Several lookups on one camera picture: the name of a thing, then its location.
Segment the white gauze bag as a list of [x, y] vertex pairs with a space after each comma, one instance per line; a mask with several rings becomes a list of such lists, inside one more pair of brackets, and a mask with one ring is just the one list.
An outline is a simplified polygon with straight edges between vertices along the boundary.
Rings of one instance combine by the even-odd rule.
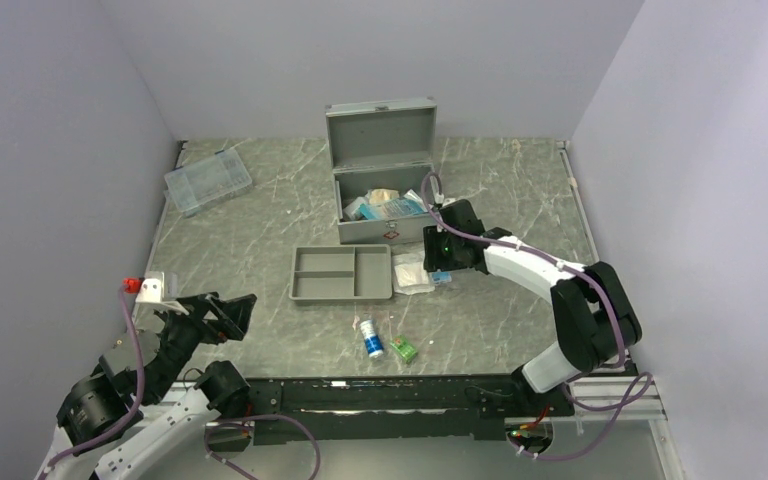
[[435, 290], [430, 274], [424, 269], [424, 259], [422, 252], [393, 256], [392, 280], [395, 293], [410, 296], [431, 293]]

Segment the clear plastic compartment box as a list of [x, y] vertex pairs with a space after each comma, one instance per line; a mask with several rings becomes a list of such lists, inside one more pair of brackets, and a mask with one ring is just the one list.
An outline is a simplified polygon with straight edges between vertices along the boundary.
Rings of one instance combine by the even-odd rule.
[[253, 179], [235, 149], [224, 149], [164, 175], [167, 197], [184, 217], [251, 189]]

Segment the grey plastic divider tray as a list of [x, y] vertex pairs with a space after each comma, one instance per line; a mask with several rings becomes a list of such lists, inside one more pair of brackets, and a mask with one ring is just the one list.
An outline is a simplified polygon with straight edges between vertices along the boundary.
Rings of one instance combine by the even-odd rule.
[[296, 303], [371, 302], [392, 296], [392, 253], [386, 244], [294, 248], [289, 298]]

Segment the blue cotton swab bag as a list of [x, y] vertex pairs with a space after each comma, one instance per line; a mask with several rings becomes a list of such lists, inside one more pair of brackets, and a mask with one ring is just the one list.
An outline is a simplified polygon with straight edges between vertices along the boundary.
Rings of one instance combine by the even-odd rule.
[[358, 212], [366, 220], [390, 220], [426, 213], [419, 203], [407, 198], [395, 198], [375, 205], [363, 203]]

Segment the grey metal medicine case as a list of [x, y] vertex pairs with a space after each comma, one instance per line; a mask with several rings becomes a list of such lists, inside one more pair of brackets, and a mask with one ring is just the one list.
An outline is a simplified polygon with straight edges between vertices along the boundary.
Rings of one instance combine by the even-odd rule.
[[418, 192], [433, 170], [437, 103], [431, 97], [325, 107], [337, 231], [342, 244], [404, 244], [422, 240], [430, 216], [397, 214], [354, 220], [349, 204], [374, 189]]

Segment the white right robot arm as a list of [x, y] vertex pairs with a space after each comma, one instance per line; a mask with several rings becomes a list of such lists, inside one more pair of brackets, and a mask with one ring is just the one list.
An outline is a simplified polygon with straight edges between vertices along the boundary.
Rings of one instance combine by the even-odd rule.
[[566, 381], [624, 363], [627, 348], [641, 340], [642, 327], [610, 264], [566, 261], [508, 230], [488, 229], [467, 200], [434, 205], [429, 213], [435, 223], [423, 231], [427, 271], [473, 269], [509, 280], [552, 308], [555, 341], [514, 374], [511, 401], [520, 413], [538, 413]]

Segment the blue white wipe packets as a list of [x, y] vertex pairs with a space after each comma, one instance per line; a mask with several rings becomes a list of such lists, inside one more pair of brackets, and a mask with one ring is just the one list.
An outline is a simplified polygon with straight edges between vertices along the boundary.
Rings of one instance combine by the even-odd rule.
[[453, 281], [453, 277], [450, 272], [436, 271], [430, 273], [429, 276], [434, 285], [448, 284]]

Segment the white bottle green label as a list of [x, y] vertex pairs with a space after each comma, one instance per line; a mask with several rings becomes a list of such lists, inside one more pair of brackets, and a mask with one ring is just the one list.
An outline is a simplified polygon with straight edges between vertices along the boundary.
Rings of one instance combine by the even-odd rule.
[[368, 202], [366, 197], [357, 197], [346, 205], [343, 210], [343, 219], [345, 221], [365, 220], [364, 209]]

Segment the white blue spray bottle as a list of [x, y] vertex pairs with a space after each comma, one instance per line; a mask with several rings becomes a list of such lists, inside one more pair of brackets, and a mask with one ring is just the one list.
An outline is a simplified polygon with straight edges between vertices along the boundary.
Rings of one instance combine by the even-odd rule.
[[384, 354], [384, 349], [380, 337], [371, 318], [362, 320], [358, 325], [364, 346], [370, 358], [379, 358]]

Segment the beige latex gloves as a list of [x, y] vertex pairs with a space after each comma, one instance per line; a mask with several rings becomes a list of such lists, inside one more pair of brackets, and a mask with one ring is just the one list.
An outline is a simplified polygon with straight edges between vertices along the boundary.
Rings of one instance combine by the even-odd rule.
[[397, 199], [399, 197], [400, 197], [400, 193], [398, 190], [385, 189], [385, 188], [371, 189], [366, 194], [367, 202], [370, 205], [383, 204], [388, 201]]

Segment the teal plaster zip bag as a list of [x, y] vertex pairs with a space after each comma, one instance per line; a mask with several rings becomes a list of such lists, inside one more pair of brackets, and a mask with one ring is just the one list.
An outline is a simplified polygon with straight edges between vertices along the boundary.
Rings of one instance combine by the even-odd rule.
[[410, 201], [416, 203], [421, 209], [423, 209], [423, 210], [426, 209], [423, 199], [413, 189], [408, 190], [403, 195], [403, 197], [405, 199], [407, 199], [407, 200], [410, 200]]

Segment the small green box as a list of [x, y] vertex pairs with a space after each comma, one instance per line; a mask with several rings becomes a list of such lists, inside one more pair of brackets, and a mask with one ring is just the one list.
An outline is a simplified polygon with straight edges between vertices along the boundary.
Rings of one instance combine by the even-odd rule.
[[405, 364], [411, 364], [418, 356], [416, 347], [404, 335], [393, 337], [390, 345]]

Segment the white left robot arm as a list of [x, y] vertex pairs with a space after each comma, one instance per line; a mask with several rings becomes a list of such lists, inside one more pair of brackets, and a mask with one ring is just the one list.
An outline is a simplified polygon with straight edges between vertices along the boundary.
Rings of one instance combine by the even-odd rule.
[[175, 298], [146, 287], [135, 295], [154, 308], [162, 329], [140, 331], [125, 317], [129, 342], [103, 354], [64, 398], [38, 478], [135, 479], [207, 423], [249, 412], [248, 382], [231, 362], [214, 361], [165, 415], [128, 433], [143, 419], [142, 407], [164, 399], [199, 345], [245, 338], [257, 302], [254, 294]]

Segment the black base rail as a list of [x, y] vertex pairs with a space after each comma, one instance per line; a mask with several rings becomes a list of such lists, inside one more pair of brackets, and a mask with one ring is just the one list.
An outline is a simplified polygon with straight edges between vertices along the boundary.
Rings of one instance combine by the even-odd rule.
[[250, 382], [258, 445], [325, 440], [470, 437], [501, 440], [509, 426], [573, 417], [559, 390], [532, 393], [509, 374], [268, 378]]

